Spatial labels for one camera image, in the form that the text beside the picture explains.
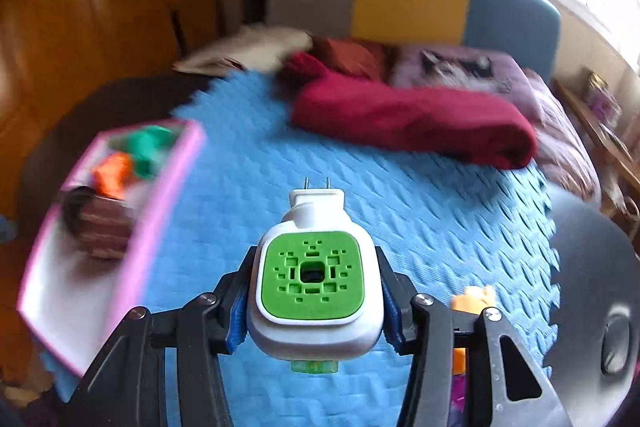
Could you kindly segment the purple translucent mold cup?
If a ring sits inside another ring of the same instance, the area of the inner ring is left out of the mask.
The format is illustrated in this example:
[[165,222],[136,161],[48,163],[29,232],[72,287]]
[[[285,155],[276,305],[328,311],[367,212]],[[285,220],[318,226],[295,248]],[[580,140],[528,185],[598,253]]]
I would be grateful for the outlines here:
[[454,375],[451,383],[450,406],[448,416],[449,427],[464,425],[466,376]]

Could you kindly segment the green plastic toy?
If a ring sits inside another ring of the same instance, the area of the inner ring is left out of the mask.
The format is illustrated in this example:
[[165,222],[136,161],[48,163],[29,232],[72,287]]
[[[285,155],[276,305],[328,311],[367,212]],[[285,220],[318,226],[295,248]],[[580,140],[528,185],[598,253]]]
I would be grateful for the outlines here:
[[153,179],[160,173],[179,133],[158,124],[149,124],[123,135],[114,149],[126,153],[132,160],[134,174],[141,179]]

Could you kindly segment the white green plug-in diffuser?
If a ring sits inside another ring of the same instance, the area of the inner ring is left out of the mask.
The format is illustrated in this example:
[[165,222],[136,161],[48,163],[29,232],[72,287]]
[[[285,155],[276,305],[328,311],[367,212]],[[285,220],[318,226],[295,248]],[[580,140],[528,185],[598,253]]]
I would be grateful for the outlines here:
[[304,185],[260,239],[247,301],[255,345],[295,373],[332,374],[366,355],[384,320],[378,256],[349,217],[345,194]]

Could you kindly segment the wooden side shelf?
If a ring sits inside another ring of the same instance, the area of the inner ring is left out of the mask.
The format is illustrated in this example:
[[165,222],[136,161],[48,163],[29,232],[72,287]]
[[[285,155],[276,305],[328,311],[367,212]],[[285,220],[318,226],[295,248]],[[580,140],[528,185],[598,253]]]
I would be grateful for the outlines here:
[[586,143],[601,187],[600,210],[613,220],[639,225],[639,164],[623,147],[623,142],[592,113],[588,105],[559,80],[552,90],[567,113],[577,122]]

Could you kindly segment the orange interlocking cube blocks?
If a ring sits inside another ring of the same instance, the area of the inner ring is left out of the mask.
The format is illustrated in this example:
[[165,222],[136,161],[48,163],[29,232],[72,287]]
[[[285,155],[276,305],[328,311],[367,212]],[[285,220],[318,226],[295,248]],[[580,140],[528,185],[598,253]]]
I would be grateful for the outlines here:
[[[464,320],[466,325],[472,324],[486,308],[497,306],[497,294],[491,285],[466,286],[462,294],[450,299],[450,309],[472,315],[472,319]],[[454,348],[452,357],[452,375],[464,375],[466,371],[466,352],[464,348]]]

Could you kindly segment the orange toy in box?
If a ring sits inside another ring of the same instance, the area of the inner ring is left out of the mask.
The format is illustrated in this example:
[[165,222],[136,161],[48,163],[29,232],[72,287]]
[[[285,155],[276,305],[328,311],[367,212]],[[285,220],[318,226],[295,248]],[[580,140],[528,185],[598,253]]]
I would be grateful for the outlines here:
[[96,193],[103,197],[124,200],[126,186],[134,175],[134,162],[129,154],[115,152],[92,169]]

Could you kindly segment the brown waffle biscuit toy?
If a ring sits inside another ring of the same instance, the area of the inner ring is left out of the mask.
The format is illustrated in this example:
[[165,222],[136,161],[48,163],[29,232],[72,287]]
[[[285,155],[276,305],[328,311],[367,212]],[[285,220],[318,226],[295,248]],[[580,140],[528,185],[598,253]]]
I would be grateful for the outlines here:
[[122,260],[134,231],[130,209],[118,199],[103,197],[93,187],[76,186],[60,199],[66,230],[91,257]]

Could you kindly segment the dark red folded cloth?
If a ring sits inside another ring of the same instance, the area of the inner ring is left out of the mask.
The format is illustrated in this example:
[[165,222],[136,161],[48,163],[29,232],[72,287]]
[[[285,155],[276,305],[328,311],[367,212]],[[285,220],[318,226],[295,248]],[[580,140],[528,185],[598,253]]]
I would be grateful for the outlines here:
[[278,79],[293,92],[292,124],[331,139],[503,170],[522,169],[537,153],[532,124],[492,94],[394,89],[335,72],[305,52],[286,60]]

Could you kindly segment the white pillow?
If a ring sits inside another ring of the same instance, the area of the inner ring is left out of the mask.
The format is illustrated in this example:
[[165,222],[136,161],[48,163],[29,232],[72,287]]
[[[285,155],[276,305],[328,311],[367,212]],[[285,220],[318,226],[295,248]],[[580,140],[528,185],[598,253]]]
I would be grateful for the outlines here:
[[232,36],[209,43],[172,66],[183,74],[224,76],[229,72],[277,72],[292,54],[312,47],[306,31],[263,24],[243,26]]

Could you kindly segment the pink storage box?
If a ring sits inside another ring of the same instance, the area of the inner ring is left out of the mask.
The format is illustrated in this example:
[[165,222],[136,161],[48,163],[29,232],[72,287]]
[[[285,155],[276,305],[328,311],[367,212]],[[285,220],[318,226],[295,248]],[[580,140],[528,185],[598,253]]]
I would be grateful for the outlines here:
[[99,133],[32,245],[17,311],[76,376],[141,301],[166,221],[205,143],[195,120]]

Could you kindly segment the pink patterned pillow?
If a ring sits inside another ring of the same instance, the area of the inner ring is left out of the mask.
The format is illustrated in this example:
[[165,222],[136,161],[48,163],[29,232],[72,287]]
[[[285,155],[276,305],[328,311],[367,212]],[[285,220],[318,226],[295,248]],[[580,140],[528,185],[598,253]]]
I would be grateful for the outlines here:
[[388,82],[394,88],[448,87],[498,95],[532,124],[536,163],[549,182],[589,204],[601,202],[600,181],[584,143],[547,83],[509,54],[463,46],[403,46]]

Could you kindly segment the pink box on shelf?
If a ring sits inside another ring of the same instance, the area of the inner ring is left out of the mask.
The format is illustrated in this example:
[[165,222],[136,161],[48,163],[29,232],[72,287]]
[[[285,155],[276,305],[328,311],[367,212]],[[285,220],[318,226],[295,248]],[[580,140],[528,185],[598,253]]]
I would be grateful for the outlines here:
[[588,77],[584,102],[601,124],[612,130],[616,128],[622,109],[612,95],[608,83],[595,72],[590,72]]

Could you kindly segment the black padded table top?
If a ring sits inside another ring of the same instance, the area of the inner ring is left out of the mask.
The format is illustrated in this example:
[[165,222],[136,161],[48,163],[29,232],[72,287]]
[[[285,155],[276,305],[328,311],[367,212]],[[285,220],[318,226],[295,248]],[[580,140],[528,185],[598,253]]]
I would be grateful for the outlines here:
[[639,259],[596,207],[552,187],[558,338],[544,357],[575,426],[639,424]]

